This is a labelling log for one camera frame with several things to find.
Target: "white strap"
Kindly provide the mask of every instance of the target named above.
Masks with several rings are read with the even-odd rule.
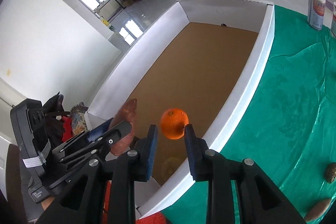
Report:
[[[39,155],[37,157],[23,159],[23,163],[27,168],[30,167],[37,167],[45,164],[47,161],[45,160],[50,152],[51,144],[48,140],[47,144],[43,148],[42,152],[39,152]]]

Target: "orange fruit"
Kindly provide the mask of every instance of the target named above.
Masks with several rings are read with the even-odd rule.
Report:
[[[187,113],[179,108],[170,108],[162,114],[160,127],[168,139],[177,140],[184,136],[184,127],[188,123]]]

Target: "brown cardboard box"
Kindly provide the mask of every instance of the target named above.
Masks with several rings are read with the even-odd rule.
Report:
[[[152,65],[130,98],[137,99],[135,135],[158,126],[153,177],[163,185],[186,159],[184,138],[169,140],[159,127],[163,112],[183,109],[201,138],[234,88],[258,33],[190,22]]]

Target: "green fabric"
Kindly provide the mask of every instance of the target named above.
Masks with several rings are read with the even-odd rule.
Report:
[[[336,161],[336,40],[279,6],[275,24],[263,76],[221,154],[255,160],[304,216],[319,200],[335,199],[336,182],[323,174]],[[195,183],[163,213],[173,224],[204,224],[206,205],[207,183]]]

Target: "metal screw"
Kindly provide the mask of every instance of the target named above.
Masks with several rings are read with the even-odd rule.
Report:
[[[212,149],[207,149],[207,150],[205,150],[205,154],[206,154],[207,156],[214,156],[215,153],[216,153],[216,151],[215,151],[215,150],[212,150]]]
[[[250,158],[247,158],[247,159],[244,160],[244,163],[245,163],[246,165],[252,166],[252,165],[254,164],[254,161],[251,160]]]
[[[129,155],[130,157],[134,157],[138,154],[138,152],[136,150],[129,150],[127,152],[127,155]]]
[[[97,159],[93,159],[89,161],[89,165],[90,166],[96,166],[98,164],[98,160]]]

